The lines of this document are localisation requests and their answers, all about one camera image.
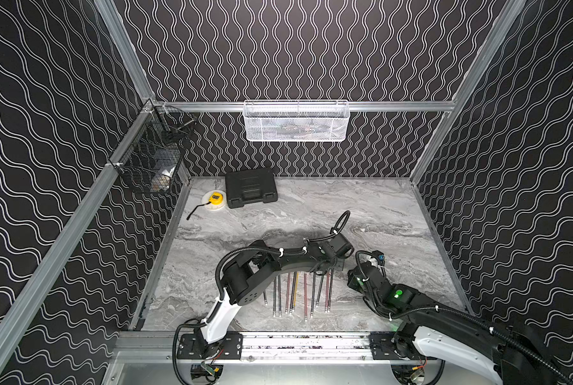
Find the black pencil purple cap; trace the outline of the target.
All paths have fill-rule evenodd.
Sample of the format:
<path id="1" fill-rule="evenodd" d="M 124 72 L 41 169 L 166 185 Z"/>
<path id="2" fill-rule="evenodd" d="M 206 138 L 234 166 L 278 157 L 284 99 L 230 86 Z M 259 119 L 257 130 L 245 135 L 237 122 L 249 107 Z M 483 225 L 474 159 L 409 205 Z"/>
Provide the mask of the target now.
<path id="1" fill-rule="evenodd" d="M 331 312 L 331 301 L 332 301 L 332 295 L 333 295 L 333 285 L 334 285 L 334 269 L 331 270 L 330 272 L 331 274 L 331 284 L 330 284 L 330 299 L 329 299 L 329 312 Z"/>

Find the red pencil pair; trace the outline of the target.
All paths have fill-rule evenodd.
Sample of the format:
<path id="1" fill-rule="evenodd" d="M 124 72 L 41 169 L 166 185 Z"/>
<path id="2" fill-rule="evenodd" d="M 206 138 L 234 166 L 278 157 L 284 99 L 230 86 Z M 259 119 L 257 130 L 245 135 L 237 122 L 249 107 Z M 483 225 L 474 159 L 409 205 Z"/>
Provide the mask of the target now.
<path id="1" fill-rule="evenodd" d="M 330 299 L 330 284 L 331 284 L 331 274 L 327 272 L 325 280 L 325 300 L 324 300 L 324 311 L 327 313 L 329 311 L 329 299 Z"/>

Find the dark pencil yellow cap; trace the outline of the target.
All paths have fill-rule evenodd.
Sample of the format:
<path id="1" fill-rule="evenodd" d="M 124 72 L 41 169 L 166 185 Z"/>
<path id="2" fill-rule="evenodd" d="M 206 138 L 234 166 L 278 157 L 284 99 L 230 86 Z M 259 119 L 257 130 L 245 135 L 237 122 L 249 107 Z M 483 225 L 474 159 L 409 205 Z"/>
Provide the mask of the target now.
<path id="1" fill-rule="evenodd" d="M 315 295 L 315 306 L 316 307 L 319 306 L 320 298 L 321 298 L 321 295 L 323 293 L 323 285 L 324 285 L 325 275 L 321 275 L 319 277 L 320 277 L 320 281 L 318 284 L 318 290 L 317 290 L 316 295 Z"/>

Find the blue pencil blue cap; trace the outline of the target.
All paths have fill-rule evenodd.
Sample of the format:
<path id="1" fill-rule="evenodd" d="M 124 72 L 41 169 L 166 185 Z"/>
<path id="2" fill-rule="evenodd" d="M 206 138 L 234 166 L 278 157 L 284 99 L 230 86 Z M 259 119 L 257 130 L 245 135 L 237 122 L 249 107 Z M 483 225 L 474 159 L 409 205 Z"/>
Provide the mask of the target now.
<path id="1" fill-rule="evenodd" d="M 314 316 L 315 312 L 315 290 L 316 290 L 316 275 L 312 274 L 312 287 L 310 295 L 310 319 Z"/>

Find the red pencil pink cap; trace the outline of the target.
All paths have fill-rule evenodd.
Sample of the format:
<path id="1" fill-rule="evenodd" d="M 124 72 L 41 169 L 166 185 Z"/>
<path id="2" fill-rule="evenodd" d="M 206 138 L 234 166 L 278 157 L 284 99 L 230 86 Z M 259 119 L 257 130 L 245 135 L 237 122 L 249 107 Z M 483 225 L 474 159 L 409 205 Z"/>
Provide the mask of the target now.
<path id="1" fill-rule="evenodd" d="M 291 273 L 287 274 L 287 279 L 286 279 L 285 314 L 289 314 L 290 308 L 291 308 Z"/>

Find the dark blue pencil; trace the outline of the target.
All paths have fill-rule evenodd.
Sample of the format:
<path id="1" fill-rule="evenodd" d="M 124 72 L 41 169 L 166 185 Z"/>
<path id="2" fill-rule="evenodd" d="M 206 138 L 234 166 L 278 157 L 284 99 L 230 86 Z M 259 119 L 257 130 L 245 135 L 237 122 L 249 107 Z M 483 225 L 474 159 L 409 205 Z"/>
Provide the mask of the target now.
<path id="1" fill-rule="evenodd" d="M 296 292 L 296 288 L 297 288 L 296 278 L 297 278 L 297 274 L 296 274 L 296 273 L 293 273 L 293 274 L 292 274 L 292 280 L 291 280 L 291 308 L 290 308 L 290 314 L 291 314 L 291 313 L 293 312 L 293 310 L 294 310 L 295 292 Z"/>

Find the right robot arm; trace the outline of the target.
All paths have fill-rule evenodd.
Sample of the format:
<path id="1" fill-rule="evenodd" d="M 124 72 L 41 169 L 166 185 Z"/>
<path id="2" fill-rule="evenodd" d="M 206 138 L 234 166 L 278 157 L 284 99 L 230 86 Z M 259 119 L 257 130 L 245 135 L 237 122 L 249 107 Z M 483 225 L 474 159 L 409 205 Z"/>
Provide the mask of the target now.
<path id="1" fill-rule="evenodd" d="M 372 343 L 374 355 L 439 359 L 495 384 L 570 384 L 544 343 L 526 326 L 479 319 L 442 305 L 415 288 L 390 282 L 369 262 L 349 270 L 347 285 L 377 316 L 400 321 Z"/>

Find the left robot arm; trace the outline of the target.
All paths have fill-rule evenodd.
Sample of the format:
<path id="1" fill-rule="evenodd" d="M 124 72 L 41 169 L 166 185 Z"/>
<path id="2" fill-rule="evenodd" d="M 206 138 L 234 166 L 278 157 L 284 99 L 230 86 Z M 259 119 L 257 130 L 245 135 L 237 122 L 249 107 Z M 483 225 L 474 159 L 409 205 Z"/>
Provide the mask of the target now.
<path id="1" fill-rule="evenodd" d="M 227 253 L 214 271 L 218 296 L 209 313 L 203 319 L 178 325 L 175 337 L 189 329 L 204 345 L 215 345 L 225 338 L 240 309 L 256 301 L 283 274 L 302 272 L 323 276 L 341 271 L 344 261 L 355 252 L 342 233 L 349 219 L 350 211 L 346 210 L 328 235 L 306 238 L 299 248 L 270 247 L 257 240 Z"/>

